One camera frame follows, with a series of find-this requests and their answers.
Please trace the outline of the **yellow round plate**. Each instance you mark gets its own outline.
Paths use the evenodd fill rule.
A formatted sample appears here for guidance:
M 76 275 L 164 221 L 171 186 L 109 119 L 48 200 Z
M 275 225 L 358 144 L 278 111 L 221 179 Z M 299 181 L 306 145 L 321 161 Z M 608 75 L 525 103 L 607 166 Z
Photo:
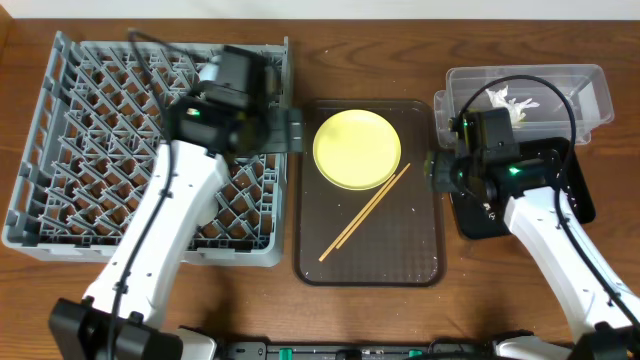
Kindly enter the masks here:
M 326 119 L 316 131 L 312 155 L 332 184 L 363 191 L 383 184 L 401 159 L 401 141 L 393 125 L 369 110 L 352 109 Z

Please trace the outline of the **light blue bowl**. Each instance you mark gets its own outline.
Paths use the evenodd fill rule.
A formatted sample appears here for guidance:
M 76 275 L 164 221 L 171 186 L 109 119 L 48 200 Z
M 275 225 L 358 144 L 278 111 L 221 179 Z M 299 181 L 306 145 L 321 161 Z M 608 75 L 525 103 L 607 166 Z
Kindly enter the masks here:
M 199 80 L 201 82 L 204 81 L 215 81 L 217 79 L 219 70 L 220 70 L 220 62 L 221 55 L 214 56 L 200 71 L 199 71 Z

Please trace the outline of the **white cup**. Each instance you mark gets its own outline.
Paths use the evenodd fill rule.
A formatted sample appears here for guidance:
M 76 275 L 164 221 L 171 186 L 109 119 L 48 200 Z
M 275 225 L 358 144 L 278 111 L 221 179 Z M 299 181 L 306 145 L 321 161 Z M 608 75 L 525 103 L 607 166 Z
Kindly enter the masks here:
M 215 198 L 210 198 L 203 203 L 197 217 L 196 225 L 198 227 L 204 227 L 210 224 L 219 211 L 219 203 Z

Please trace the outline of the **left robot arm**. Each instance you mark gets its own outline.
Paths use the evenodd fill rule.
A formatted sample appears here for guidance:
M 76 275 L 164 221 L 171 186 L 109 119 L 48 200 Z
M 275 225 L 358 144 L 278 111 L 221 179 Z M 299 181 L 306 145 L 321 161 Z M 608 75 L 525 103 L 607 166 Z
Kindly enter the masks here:
M 49 329 L 66 359 L 212 359 L 216 341 L 165 332 L 168 301 L 196 230 L 219 211 L 236 156 L 302 149 L 302 113 L 187 95 L 167 110 L 170 140 L 109 263 L 81 301 L 57 301 Z

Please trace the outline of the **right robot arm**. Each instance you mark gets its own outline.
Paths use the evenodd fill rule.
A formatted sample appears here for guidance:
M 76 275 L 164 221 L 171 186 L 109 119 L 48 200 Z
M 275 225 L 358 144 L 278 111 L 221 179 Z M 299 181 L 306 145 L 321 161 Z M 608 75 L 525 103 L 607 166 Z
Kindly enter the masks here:
M 576 217 L 567 192 L 568 155 L 555 150 L 490 150 L 456 156 L 431 152 L 429 187 L 480 205 L 526 248 L 558 300 L 570 348 L 535 335 L 492 345 L 496 359 L 636 359 L 639 298 L 607 263 Z

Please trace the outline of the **black waste tray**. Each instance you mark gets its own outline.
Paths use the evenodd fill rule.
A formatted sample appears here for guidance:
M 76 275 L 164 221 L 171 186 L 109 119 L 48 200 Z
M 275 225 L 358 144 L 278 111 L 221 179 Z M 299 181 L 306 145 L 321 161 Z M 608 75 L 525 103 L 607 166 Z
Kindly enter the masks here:
M 519 162 L 505 167 L 496 165 L 490 171 L 489 194 L 493 200 L 489 209 L 471 195 L 453 193 L 451 200 L 461 234 L 471 240 L 508 235 L 510 230 L 504 222 L 508 198 L 517 198 L 526 190 L 553 188 L 558 184 L 567 195 L 577 221 L 581 224 L 592 222 L 596 211 L 577 158 L 570 159 L 562 181 L 554 174 L 561 169 L 568 149 L 569 141 L 564 138 L 521 143 Z

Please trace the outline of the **grey plastic dishwasher rack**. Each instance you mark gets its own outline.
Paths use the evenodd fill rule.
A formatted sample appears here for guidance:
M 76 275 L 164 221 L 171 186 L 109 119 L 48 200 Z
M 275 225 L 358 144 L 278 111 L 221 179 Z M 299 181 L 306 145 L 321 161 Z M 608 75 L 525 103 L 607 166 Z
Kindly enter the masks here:
M 54 38 L 2 229 L 2 243 L 41 261 L 106 262 L 153 172 L 162 138 L 153 96 L 173 103 L 220 53 L 217 44 L 74 42 Z M 282 258 L 285 154 L 238 159 L 220 210 L 185 254 L 194 265 L 272 267 Z

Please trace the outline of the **brown plastic tray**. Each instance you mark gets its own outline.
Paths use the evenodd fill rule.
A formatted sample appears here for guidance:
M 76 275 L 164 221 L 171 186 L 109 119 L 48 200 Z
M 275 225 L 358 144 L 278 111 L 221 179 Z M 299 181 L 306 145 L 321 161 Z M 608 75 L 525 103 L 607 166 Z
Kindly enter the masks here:
M 395 128 L 402 146 L 400 180 L 338 249 L 330 246 L 374 196 L 331 184 L 312 155 L 330 116 L 372 111 Z M 304 108 L 305 151 L 298 170 L 294 270 L 312 286 L 429 287 L 446 270 L 441 197 L 428 190 L 427 153 L 436 144 L 432 109 L 417 100 L 315 100 Z

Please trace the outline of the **crumpled white tissue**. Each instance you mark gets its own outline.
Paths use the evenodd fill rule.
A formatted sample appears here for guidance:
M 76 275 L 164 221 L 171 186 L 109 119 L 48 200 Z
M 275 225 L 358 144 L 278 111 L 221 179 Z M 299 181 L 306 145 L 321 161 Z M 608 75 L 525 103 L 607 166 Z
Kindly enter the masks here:
M 493 108 L 504 108 L 508 111 L 512 125 L 515 125 L 526 118 L 526 109 L 537 108 L 540 106 L 540 104 L 538 102 L 534 102 L 532 98 L 528 98 L 522 102 L 517 102 L 516 98 L 508 100 L 508 92 L 508 85 L 505 85 L 502 89 L 497 91 L 490 89 L 485 90 Z

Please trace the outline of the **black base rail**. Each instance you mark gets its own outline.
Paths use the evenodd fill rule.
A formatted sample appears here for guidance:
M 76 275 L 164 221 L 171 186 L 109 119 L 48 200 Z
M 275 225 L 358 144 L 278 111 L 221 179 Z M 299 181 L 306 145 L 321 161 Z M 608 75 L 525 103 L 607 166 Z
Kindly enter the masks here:
M 490 344 L 439 338 L 426 342 L 372 341 L 275 342 L 242 338 L 220 345 L 215 359 L 223 360 L 392 360 L 392 359 L 500 359 Z

